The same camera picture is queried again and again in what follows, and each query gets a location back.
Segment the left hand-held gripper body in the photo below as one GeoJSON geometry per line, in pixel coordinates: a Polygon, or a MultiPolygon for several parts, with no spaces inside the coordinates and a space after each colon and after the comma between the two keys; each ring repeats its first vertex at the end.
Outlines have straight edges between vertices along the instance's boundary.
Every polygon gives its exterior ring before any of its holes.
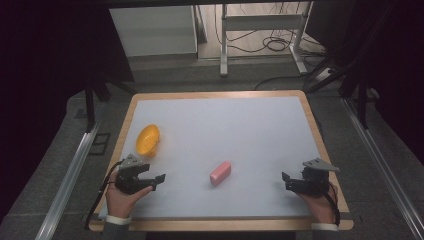
{"type": "Polygon", "coordinates": [[[120,164],[118,175],[115,179],[115,186],[123,193],[132,195],[144,189],[142,180],[135,178],[133,170],[135,166],[144,164],[140,159],[129,154],[120,164]]]}

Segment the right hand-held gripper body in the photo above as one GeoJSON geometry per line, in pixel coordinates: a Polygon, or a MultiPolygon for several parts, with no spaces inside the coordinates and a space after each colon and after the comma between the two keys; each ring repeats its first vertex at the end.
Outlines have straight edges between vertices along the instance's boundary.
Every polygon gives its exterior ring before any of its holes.
{"type": "Polygon", "coordinates": [[[298,183],[301,194],[308,196],[322,196],[329,190],[329,172],[339,172],[340,169],[321,158],[303,162],[302,179],[292,179],[288,183],[298,183]]]}

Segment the orange plastic bowl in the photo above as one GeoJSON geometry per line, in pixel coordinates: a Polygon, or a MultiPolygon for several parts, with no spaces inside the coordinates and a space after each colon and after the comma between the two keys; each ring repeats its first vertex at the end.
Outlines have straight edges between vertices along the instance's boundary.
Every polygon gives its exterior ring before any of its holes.
{"type": "Polygon", "coordinates": [[[153,158],[156,156],[157,145],[160,142],[159,128],[150,124],[142,129],[136,140],[136,151],[138,154],[153,158]]]}

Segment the pink soap bar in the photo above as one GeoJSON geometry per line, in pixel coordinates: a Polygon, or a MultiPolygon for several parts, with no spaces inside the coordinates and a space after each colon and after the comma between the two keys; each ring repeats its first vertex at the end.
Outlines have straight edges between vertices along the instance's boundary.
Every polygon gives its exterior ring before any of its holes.
{"type": "Polygon", "coordinates": [[[209,175],[210,183],[213,186],[218,186],[223,180],[225,180],[231,174],[231,167],[232,165],[229,161],[222,162],[209,175]]]}

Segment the person's left hand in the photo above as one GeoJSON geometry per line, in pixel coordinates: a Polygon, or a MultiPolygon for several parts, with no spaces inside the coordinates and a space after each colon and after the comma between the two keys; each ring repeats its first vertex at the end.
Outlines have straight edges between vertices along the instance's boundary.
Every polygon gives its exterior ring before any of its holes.
{"type": "Polygon", "coordinates": [[[108,215],[122,218],[122,219],[127,219],[131,216],[131,213],[136,203],[141,198],[148,195],[153,190],[153,188],[151,186],[148,186],[132,195],[122,193],[115,186],[117,174],[118,172],[115,171],[110,176],[107,191],[106,191],[108,215]]]}

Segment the person's right hand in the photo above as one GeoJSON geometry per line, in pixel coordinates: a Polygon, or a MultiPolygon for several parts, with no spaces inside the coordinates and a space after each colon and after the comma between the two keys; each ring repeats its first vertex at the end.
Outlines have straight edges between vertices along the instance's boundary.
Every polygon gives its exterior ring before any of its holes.
{"type": "Polygon", "coordinates": [[[336,223],[336,213],[325,196],[312,197],[300,193],[298,193],[298,196],[306,203],[314,217],[313,223],[315,225],[334,225],[336,223]]]}

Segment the black metal stand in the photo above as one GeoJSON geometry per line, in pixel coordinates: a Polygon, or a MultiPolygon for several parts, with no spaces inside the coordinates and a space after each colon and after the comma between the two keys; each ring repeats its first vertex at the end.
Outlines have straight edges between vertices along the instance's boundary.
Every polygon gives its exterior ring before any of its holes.
{"type": "Polygon", "coordinates": [[[324,80],[309,86],[312,79],[316,76],[316,72],[321,70],[328,62],[330,57],[326,57],[318,66],[311,72],[311,76],[308,77],[303,86],[305,93],[314,93],[323,88],[324,86],[333,83],[336,80],[344,78],[342,84],[338,89],[338,94],[342,98],[350,97],[354,90],[357,89],[357,119],[363,128],[367,129],[368,124],[366,121],[366,104],[368,102],[368,79],[365,76],[366,71],[364,70],[365,53],[359,52],[356,56],[340,70],[331,74],[324,80]]]}
{"type": "Polygon", "coordinates": [[[87,133],[90,133],[94,129],[94,125],[96,123],[94,96],[97,96],[100,102],[107,102],[111,98],[111,93],[107,87],[107,83],[111,83],[115,87],[118,87],[130,95],[135,95],[137,93],[135,89],[104,73],[87,80],[85,83],[86,113],[88,119],[86,127],[87,133]]]}

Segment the white power strip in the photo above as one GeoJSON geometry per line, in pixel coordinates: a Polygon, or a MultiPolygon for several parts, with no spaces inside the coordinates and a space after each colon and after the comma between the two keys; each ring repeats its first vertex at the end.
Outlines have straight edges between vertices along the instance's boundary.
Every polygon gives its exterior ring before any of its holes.
{"type": "Polygon", "coordinates": [[[318,82],[321,82],[323,80],[325,80],[326,78],[328,78],[329,76],[331,76],[332,74],[335,73],[335,70],[333,68],[325,68],[324,70],[322,70],[316,77],[315,79],[318,82]]]}

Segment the dark curtain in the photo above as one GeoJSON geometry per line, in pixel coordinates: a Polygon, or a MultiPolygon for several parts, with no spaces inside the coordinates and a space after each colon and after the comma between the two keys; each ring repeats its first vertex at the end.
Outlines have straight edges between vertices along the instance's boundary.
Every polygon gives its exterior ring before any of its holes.
{"type": "Polygon", "coordinates": [[[339,93],[374,89],[383,119],[424,164],[424,0],[318,0],[306,33],[339,66],[339,93]]]}
{"type": "Polygon", "coordinates": [[[131,74],[108,8],[0,0],[0,223],[56,135],[68,99],[131,74]]]}

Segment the white cabinet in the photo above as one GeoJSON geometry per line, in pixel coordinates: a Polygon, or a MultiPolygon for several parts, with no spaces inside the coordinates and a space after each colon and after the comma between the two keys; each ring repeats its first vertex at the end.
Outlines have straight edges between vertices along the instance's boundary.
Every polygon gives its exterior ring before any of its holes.
{"type": "Polygon", "coordinates": [[[127,57],[197,52],[192,6],[109,10],[127,57]]]}

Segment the black square floor bracket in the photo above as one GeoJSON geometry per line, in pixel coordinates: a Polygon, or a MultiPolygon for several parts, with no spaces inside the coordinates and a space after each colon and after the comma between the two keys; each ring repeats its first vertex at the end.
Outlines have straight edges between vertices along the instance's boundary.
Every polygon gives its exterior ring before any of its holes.
{"type": "Polygon", "coordinates": [[[106,153],[110,136],[110,133],[98,133],[93,140],[93,143],[89,150],[89,155],[103,156],[106,153]]]}

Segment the aluminium rail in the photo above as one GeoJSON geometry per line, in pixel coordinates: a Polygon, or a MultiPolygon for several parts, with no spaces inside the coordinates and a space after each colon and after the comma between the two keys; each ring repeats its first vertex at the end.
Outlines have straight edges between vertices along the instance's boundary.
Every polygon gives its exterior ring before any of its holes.
{"type": "Polygon", "coordinates": [[[401,215],[405,219],[415,240],[424,240],[424,221],[422,220],[418,210],[414,206],[410,197],[406,194],[403,187],[395,177],[393,171],[389,167],[386,158],[377,146],[374,137],[369,129],[366,129],[357,117],[357,110],[354,104],[345,98],[341,99],[341,103],[347,109],[347,113],[358,132],[361,141],[365,145],[371,159],[373,160],[378,172],[380,173],[387,189],[389,190],[394,202],[396,203],[401,215]]]}
{"type": "Polygon", "coordinates": [[[54,236],[99,126],[100,123],[96,122],[92,129],[83,135],[35,240],[51,240],[54,236]]]}

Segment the white board with wooden frame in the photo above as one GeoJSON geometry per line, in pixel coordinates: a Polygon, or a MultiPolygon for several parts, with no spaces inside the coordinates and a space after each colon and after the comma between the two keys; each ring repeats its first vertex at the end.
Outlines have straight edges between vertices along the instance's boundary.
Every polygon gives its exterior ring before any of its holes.
{"type": "Polygon", "coordinates": [[[319,152],[296,97],[144,100],[137,103],[120,158],[136,152],[143,128],[158,126],[160,142],[145,177],[166,175],[138,201],[133,216],[171,218],[279,218],[308,215],[286,190],[319,152]],[[222,162],[231,174],[218,186],[209,175],[222,162]]]}

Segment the white metal desk frame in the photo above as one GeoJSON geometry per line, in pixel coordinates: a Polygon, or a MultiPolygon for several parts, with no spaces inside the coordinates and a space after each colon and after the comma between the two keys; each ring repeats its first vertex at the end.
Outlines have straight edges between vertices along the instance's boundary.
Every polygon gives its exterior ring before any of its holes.
{"type": "Polygon", "coordinates": [[[221,11],[221,52],[220,52],[220,75],[228,75],[227,33],[229,31],[249,30],[293,30],[294,42],[289,45],[289,50],[301,75],[307,73],[307,68],[300,57],[299,46],[309,18],[312,2],[306,4],[299,14],[271,14],[252,16],[228,16],[227,5],[222,5],[221,11]]]}

